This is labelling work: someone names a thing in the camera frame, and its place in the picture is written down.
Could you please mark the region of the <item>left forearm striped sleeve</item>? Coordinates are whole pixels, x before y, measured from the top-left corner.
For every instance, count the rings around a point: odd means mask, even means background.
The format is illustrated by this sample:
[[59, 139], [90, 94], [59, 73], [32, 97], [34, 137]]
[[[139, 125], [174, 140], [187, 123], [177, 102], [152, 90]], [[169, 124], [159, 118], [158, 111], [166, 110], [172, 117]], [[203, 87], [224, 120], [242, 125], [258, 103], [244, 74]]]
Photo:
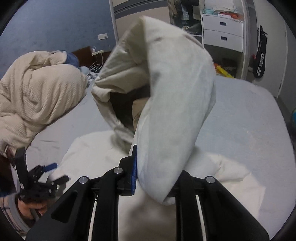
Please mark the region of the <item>left forearm striped sleeve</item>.
[[28, 233], [32, 222], [20, 213], [16, 193], [1, 197], [1, 210], [18, 234], [24, 236]]

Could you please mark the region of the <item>person's left hand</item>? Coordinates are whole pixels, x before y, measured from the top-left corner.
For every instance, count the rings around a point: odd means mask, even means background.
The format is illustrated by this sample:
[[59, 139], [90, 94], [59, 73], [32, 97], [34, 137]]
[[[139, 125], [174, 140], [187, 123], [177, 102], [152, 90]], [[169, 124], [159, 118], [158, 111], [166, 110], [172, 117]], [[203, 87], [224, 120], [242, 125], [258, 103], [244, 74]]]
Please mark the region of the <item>person's left hand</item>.
[[31, 202], [25, 203], [18, 199], [18, 212], [24, 220], [33, 220], [34, 216], [31, 210], [36, 211], [38, 215], [44, 215], [48, 209], [48, 202]]

